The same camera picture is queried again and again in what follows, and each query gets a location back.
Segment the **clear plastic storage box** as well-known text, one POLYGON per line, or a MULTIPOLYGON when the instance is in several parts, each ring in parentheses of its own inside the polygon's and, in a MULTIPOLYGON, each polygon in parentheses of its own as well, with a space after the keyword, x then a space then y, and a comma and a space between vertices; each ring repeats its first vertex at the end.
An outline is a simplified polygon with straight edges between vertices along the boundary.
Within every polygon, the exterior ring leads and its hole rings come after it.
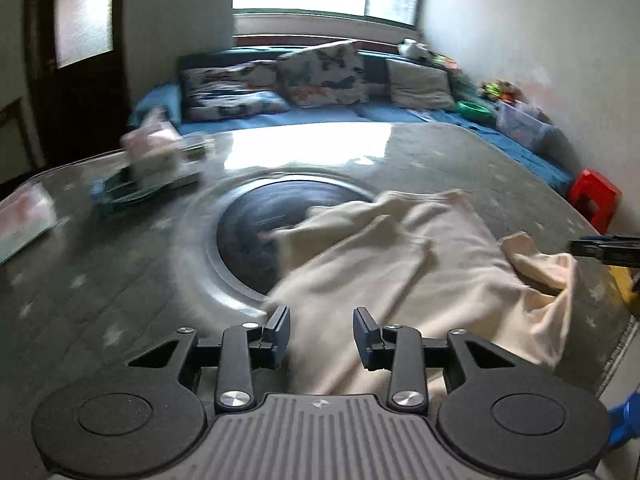
POLYGON ((534 153, 541 153, 556 133, 554 125, 506 102, 498 108, 496 127, 504 136, 534 153))

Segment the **butterfly pillow lying flat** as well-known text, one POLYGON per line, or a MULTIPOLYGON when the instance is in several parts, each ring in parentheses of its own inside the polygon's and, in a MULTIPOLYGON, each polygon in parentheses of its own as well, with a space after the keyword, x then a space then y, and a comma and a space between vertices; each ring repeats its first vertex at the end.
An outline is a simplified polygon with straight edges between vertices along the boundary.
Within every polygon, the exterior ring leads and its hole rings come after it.
POLYGON ((186 117, 191 122, 279 114, 290 109, 279 93, 278 66, 257 60, 181 72, 186 117))

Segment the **white flat box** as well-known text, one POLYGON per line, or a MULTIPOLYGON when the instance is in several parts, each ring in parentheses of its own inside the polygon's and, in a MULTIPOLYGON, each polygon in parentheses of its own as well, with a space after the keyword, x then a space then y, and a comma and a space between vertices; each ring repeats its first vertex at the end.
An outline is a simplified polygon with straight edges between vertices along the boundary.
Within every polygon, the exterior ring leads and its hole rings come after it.
POLYGON ((204 132, 192 132, 176 141, 178 157, 184 163, 204 162, 212 154, 210 136, 204 132))

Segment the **round black induction cooktop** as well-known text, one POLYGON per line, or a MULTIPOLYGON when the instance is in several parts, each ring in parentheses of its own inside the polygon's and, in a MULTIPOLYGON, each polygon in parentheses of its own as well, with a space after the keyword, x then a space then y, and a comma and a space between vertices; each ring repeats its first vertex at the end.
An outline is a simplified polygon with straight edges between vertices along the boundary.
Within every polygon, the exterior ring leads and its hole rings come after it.
POLYGON ((314 208, 374 198, 359 184, 320 174, 277 174, 235 185, 210 208, 207 262, 232 292, 262 302, 283 275, 283 234, 301 226, 314 208))

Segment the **green plastic bowl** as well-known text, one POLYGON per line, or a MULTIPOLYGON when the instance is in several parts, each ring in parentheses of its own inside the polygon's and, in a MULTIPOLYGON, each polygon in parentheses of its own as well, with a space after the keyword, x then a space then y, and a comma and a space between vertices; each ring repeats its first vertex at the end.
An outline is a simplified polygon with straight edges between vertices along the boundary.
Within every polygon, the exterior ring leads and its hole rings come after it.
POLYGON ((491 111, 488 110, 488 108, 470 101, 458 101, 457 111, 469 122, 486 124, 486 122, 489 122, 492 118, 491 111))

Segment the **pink tissue pack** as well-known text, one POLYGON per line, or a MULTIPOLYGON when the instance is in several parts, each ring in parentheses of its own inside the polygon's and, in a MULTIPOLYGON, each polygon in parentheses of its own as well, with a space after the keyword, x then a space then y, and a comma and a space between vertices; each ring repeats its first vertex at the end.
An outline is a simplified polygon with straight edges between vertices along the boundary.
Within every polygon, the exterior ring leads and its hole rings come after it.
POLYGON ((132 178, 147 188, 172 180, 183 163, 180 136, 166 110, 154 107, 141 126, 120 138, 132 178))

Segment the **panda plush toy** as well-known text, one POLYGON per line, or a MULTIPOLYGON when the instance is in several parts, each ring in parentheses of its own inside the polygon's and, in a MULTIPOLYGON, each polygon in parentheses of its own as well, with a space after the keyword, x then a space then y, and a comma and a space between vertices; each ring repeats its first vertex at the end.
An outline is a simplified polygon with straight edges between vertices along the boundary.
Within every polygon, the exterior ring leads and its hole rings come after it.
POLYGON ((397 50, 403 58, 413 61, 431 61, 434 56, 427 44, 411 38, 405 38, 397 45, 397 50))

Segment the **red plastic stool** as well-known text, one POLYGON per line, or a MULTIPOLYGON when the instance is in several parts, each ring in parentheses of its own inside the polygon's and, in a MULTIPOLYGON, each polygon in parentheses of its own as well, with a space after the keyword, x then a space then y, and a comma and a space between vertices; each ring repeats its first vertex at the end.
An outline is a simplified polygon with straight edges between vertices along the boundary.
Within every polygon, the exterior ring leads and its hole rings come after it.
POLYGON ((600 234, 608 232, 622 191, 600 172, 585 169, 568 191, 568 201, 600 234))

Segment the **cream beige garment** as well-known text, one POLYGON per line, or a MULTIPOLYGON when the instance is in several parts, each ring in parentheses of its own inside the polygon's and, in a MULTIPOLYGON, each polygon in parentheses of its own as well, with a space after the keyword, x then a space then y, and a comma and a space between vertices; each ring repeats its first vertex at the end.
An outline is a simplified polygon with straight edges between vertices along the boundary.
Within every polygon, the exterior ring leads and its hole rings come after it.
POLYGON ((314 208, 280 237, 283 275, 265 306, 288 307, 288 374, 299 393, 382 391, 352 338, 364 307, 382 324, 442 338, 462 328, 552 370, 565 349, 576 260, 523 232, 492 235, 465 194, 390 191, 314 208))

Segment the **dark wooden door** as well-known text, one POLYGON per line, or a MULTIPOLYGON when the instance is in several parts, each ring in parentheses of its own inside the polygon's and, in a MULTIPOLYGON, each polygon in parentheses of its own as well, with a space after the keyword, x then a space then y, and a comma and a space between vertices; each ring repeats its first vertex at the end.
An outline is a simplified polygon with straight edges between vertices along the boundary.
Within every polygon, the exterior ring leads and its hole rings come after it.
POLYGON ((122 0, 24 0, 26 78, 46 166, 116 150, 130 113, 122 0))

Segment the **butterfly pillow standing upright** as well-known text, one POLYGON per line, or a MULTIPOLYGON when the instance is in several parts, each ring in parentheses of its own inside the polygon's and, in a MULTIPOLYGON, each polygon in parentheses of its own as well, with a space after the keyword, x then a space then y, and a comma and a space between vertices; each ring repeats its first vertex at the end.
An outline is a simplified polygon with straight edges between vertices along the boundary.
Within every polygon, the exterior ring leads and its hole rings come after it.
POLYGON ((352 105, 368 100, 359 42, 320 44, 277 58, 286 96, 298 107, 352 105))

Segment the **white tissue pack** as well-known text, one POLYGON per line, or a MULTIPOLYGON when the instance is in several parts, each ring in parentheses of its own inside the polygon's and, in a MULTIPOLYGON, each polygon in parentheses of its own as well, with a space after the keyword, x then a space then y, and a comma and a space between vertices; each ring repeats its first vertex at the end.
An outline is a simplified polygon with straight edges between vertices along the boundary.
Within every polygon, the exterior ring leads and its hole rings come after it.
POLYGON ((5 263, 57 223, 54 201, 43 185, 21 185, 1 202, 0 262, 5 263))

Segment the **plain grey cushion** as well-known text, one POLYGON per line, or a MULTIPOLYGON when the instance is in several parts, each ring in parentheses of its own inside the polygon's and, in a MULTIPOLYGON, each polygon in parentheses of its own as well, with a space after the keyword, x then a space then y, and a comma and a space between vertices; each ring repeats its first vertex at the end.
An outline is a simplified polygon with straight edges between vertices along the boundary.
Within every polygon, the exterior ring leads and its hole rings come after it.
POLYGON ((444 70, 408 62, 386 60, 390 98, 410 110, 453 110, 449 77, 444 70))

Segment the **colourful plush toys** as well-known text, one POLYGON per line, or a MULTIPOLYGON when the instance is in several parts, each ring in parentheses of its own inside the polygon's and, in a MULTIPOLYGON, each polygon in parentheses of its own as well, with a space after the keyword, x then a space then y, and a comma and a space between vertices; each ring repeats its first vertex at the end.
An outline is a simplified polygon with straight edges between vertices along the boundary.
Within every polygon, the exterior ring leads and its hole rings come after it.
POLYGON ((521 90, 509 81, 493 79, 483 81, 476 90, 477 95, 491 102, 505 102, 514 105, 522 97, 521 90))

